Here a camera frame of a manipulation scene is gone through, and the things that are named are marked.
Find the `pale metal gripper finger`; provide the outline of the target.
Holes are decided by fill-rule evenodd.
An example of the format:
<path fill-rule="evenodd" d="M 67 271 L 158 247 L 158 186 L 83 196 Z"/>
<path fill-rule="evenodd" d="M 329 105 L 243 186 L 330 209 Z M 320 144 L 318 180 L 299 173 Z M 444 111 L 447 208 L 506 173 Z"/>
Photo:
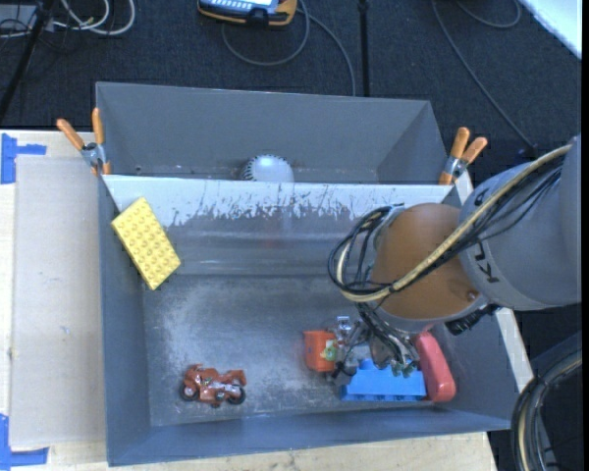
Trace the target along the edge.
<path fill-rule="evenodd" d="M 349 385 L 357 373 L 357 361 L 341 360 L 335 363 L 331 372 L 331 383 L 335 386 Z"/>
<path fill-rule="evenodd" d="M 349 315 L 336 317 L 335 335 L 338 347 L 349 347 L 354 333 L 354 323 Z"/>

